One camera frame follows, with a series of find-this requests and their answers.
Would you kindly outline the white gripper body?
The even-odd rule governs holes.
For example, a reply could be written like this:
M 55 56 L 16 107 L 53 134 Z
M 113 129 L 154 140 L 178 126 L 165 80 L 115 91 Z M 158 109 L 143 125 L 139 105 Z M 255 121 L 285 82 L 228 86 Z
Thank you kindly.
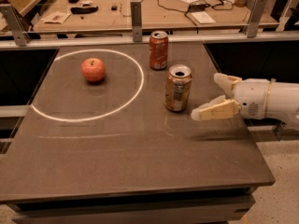
M 234 98 L 240 104 L 240 115 L 244 119 L 263 119 L 270 81 L 249 78 L 235 85 Z

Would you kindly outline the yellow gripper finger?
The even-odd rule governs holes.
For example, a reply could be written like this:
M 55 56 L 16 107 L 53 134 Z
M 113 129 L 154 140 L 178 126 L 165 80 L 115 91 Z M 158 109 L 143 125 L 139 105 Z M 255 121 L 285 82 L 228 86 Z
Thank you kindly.
M 230 119 L 240 111 L 240 104 L 235 99 L 221 95 L 209 103 L 195 108 L 191 113 L 193 120 Z
M 216 73 L 214 75 L 215 83 L 222 88 L 225 94 L 229 97 L 234 96 L 234 87 L 241 80 L 241 77 L 228 76 L 222 73 Z

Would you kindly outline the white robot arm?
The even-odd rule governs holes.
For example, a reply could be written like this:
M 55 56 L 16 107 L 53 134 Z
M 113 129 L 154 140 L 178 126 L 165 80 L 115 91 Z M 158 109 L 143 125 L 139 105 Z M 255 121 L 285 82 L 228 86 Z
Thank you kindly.
M 278 119 L 298 128 L 298 83 L 242 79 L 222 73 L 216 73 L 214 81 L 225 94 L 195 108 L 193 120 L 230 119 L 239 114 L 243 119 Z

